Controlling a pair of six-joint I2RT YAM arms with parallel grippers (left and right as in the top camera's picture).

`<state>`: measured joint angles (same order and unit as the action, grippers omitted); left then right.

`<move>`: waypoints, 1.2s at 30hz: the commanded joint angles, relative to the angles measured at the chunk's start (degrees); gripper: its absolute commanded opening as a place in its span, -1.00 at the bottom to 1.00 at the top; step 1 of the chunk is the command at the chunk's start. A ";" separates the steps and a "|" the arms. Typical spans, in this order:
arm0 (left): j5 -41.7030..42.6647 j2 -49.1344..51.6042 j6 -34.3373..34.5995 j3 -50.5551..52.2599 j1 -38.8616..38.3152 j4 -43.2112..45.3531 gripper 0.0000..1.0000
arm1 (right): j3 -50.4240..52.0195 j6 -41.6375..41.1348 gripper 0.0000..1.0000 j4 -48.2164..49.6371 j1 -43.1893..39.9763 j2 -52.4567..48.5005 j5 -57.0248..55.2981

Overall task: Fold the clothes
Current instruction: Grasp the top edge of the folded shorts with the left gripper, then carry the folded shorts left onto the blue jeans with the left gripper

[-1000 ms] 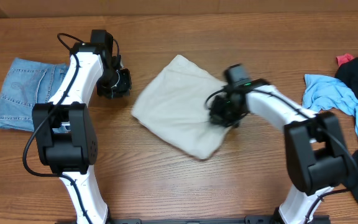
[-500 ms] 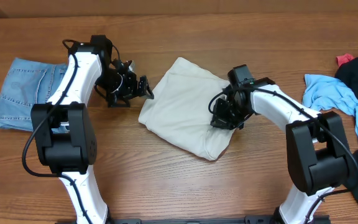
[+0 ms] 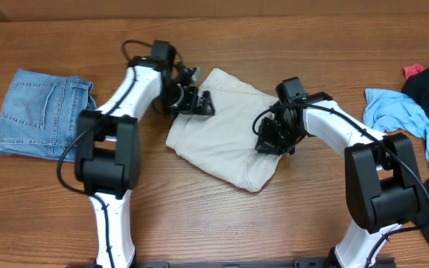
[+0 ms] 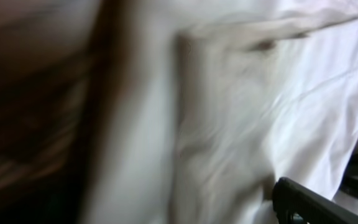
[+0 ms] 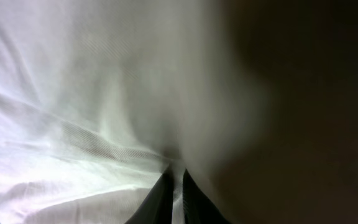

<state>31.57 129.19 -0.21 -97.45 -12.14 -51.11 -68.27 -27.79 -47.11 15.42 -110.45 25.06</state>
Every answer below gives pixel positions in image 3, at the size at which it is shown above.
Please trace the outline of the beige khaki shorts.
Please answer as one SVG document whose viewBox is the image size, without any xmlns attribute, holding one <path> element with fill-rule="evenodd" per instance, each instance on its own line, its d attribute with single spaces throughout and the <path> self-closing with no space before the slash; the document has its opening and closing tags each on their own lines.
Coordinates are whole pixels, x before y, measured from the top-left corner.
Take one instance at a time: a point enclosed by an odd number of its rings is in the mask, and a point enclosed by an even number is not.
<svg viewBox="0 0 429 268">
<path fill-rule="evenodd" d="M 178 115 L 166 146 L 197 168 L 238 188 L 259 192 L 271 179 L 281 159 L 255 150 L 252 123 L 277 98 L 219 68 L 201 84 L 211 93 L 215 114 Z"/>
</svg>

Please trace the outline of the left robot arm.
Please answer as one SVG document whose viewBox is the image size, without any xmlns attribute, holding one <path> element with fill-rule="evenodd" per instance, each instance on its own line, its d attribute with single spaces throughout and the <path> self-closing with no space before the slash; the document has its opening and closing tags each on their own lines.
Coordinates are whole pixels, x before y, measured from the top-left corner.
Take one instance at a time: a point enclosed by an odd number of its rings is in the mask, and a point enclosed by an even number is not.
<svg viewBox="0 0 429 268">
<path fill-rule="evenodd" d="M 77 119 L 74 174 L 95 213 L 98 256 L 94 267 L 135 267 L 130 198 L 142 166 L 139 123 L 157 103 L 163 114 L 213 116 L 209 92 L 194 85 L 197 69 L 184 65 L 169 42 L 156 40 L 150 54 L 128 57 L 127 72 L 114 95 Z"/>
</svg>

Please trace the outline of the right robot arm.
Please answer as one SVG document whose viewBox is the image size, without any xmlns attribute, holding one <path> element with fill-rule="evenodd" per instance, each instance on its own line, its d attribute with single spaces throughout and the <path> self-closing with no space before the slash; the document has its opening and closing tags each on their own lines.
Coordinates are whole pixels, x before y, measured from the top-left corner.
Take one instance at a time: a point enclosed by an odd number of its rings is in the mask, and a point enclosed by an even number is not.
<svg viewBox="0 0 429 268">
<path fill-rule="evenodd" d="M 352 217 L 343 239 L 321 258 L 296 258 L 293 267 L 395 267 L 378 253 L 420 214 L 429 218 L 429 194 L 410 139 L 386 135 L 344 112 L 325 92 L 308 94 L 298 77 L 276 87 L 278 100 L 252 123 L 255 150 L 291 155 L 317 137 L 344 159 L 346 204 Z"/>
</svg>

